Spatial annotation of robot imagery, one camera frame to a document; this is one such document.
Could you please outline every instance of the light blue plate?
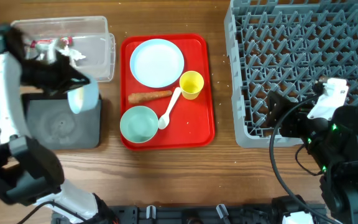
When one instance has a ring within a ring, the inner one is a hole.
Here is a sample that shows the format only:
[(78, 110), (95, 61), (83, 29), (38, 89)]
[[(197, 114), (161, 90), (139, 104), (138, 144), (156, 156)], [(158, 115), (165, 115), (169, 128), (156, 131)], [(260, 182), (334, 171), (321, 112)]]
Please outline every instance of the light blue plate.
[(143, 143), (152, 139), (158, 130), (158, 118), (146, 106), (134, 106), (127, 110), (119, 123), (121, 134), (133, 143)]
[(131, 72), (141, 84), (162, 88), (174, 83), (185, 67), (180, 49), (170, 41), (152, 39), (141, 43), (131, 55)]

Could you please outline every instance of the brown carrot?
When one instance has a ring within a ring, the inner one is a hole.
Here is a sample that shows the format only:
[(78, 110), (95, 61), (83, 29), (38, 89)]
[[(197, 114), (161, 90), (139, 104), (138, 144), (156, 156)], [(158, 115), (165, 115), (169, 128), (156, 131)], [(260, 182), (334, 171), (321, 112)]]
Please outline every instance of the brown carrot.
[(128, 101), (131, 104), (138, 104), (143, 103), (150, 100), (155, 100), (167, 96), (171, 96), (172, 91), (165, 90), (165, 91), (155, 91), (151, 93), (132, 93), (128, 96)]

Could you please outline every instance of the gray dish rack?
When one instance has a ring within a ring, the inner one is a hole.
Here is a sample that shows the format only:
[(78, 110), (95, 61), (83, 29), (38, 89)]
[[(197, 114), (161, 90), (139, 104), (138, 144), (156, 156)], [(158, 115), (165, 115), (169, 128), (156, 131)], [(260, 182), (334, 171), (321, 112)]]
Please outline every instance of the gray dish rack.
[[(312, 83), (320, 76), (346, 78), (346, 104), (358, 106), (358, 0), (231, 0), (224, 30), (241, 147), (268, 146), (269, 91), (298, 102), (313, 94)], [(278, 135), (275, 145), (299, 143)]]

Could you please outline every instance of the teal bowl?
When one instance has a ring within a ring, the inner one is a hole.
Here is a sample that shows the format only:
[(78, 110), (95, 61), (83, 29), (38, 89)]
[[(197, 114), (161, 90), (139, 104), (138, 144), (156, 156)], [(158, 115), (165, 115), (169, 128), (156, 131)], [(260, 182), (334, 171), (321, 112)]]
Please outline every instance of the teal bowl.
[(158, 118), (146, 106), (134, 106), (121, 117), (119, 129), (124, 138), (133, 143), (143, 143), (152, 139), (158, 130)]

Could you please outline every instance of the wooden tabletop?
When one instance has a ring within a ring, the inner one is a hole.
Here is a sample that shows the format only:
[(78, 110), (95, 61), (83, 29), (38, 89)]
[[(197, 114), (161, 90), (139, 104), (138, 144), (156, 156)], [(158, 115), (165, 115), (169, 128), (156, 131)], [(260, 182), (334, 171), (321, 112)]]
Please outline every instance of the wooden tabletop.
[[(229, 1), (191, 0), (0, 0), (0, 23), (18, 19), (105, 16), (116, 38), (114, 78), (100, 84), (104, 103), (101, 145), (97, 149), (59, 151), (65, 177), (98, 194), (108, 205), (240, 205), (269, 203), (285, 195), (276, 180), (267, 149), (243, 149), (234, 137), (232, 81), (226, 57), (223, 19)], [(122, 41), (130, 36), (197, 33), (208, 44), (216, 121), (214, 141), (201, 148), (132, 152), (119, 135), (119, 80)], [(276, 148), (278, 168), (296, 194), (323, 202), (319, 177), (296, 164), (297, 147)], [(305, 151), (300, 161), (318, 167)], [(8, 206), (0, 201), (0, 223), (17, 223), (32, 207)], [(49, 223), (42, 208), (28, 223)]]

